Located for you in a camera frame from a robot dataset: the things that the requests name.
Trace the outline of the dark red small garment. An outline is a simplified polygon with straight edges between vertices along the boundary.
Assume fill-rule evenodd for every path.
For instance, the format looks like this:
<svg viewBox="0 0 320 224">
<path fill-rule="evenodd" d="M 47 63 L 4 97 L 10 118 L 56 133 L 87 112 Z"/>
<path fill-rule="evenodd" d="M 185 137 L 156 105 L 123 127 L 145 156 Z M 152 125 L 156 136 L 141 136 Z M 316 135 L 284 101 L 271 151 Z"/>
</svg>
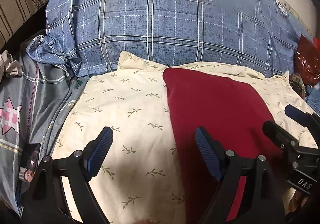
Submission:
<svg viewBox="0 0 320 224">
<path fill-rule="evenodd" d="M 263 133 L 272 114 L 256 90 L 247 83 L 188 69 L 168 68 L 170 119 L 181 166 L 186 222 L 198 223 L 217 188 L 195 141 L 204 127 L 224 149 L 246 158 L 264 155 L 276 166 L 281 150 Z"/>
</svg>

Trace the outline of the red shiny plastic bag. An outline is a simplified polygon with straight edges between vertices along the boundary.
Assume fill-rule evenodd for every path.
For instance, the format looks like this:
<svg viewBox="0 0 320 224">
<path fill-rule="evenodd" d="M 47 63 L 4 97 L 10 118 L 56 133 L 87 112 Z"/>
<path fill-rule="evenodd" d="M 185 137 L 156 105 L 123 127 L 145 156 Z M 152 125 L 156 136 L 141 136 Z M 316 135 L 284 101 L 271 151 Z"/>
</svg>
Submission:
<svg viewBox="0 0 320 224">
<path fill-rule="evenodd" d="M 305 85 L 319 82 L 319 50 L 304 35 L 295 53 L 295 66 Z"/>
</svg>

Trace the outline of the cream leaf-print pillow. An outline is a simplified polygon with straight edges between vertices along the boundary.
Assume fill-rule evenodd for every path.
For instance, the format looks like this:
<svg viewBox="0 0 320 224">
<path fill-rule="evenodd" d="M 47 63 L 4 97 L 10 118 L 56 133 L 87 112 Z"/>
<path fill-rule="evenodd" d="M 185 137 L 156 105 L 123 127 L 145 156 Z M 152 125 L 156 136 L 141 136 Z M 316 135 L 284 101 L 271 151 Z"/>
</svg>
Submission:
<svg viewBox="0 0 320 224">
<path fill-rule="evenodd" d="M 110 223 L 185 223 L 184 189 L 163 80 L 165 65 L 129 52 L 92 77 L 69 113 L 53 158 L 83 149 L 108 126 L 113 142 L 91 189 Z"/>
</svg>

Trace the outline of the grey patterned bed sheet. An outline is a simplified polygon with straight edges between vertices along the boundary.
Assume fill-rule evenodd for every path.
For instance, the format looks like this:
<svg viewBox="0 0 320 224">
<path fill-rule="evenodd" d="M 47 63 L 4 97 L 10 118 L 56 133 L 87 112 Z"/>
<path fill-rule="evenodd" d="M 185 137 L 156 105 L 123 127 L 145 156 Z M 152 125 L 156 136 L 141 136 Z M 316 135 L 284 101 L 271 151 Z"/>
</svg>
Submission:
<svg viewBox="0 0 320 224">
<path fill-rule="evenodd" d="M 38 143 L 40 157 L 52 155 L 89 76 L 70 76 L 51 64 L 33 61 L 26 52 L 18 61 L 22 75 L 1 80 L 1 200 L 21 216 L 22 152 L 29 143 Z"/>
</svg>

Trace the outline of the crumpled pale grey cloth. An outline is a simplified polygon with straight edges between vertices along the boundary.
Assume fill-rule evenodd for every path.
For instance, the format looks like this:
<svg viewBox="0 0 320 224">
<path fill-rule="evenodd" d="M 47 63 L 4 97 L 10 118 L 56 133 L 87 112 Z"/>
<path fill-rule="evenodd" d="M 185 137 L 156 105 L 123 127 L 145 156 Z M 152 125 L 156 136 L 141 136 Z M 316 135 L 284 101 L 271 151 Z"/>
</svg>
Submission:
<svg viewBox="0 0 320 224">
<path fill-rule="evenodd" d="M 1 54 L 1 79 L 3 77 L 16 77 L 22 75 L 22 65 L 19 61 L 13 60 L 12 55 L 5 50 Z"/>
</svg>

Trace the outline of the blue plaid large pillow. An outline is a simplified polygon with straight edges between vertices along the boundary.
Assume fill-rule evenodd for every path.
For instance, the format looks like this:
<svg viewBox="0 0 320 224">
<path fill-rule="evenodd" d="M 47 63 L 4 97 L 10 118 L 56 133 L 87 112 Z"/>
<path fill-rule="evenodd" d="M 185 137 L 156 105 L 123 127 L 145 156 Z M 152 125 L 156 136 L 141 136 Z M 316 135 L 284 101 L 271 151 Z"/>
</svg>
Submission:
<svg viewBox="0 0 320 224">
<path fill-rule="evenodd" d="M 114 71 L 122 51 L 168 66 L 242 65 L 294 71 L 304 26 L 276 0 L 50 0 L 33 60 L 82 77 Z"/>
</svg>

